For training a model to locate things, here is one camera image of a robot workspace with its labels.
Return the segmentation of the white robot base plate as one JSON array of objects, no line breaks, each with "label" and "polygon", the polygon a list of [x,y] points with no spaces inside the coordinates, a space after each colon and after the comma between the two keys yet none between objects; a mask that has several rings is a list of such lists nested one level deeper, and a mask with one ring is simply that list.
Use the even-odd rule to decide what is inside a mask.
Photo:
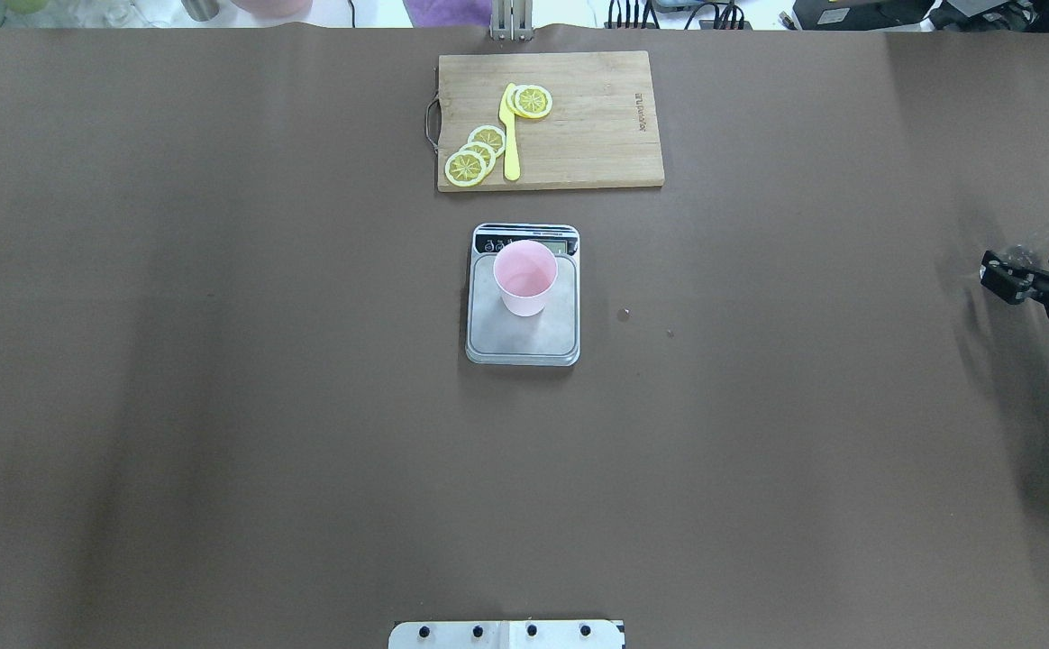
[{"label": "white robot base plate", "polygon": [[623,621],[522,619],[406,621],[388,648],[625,648]]}]

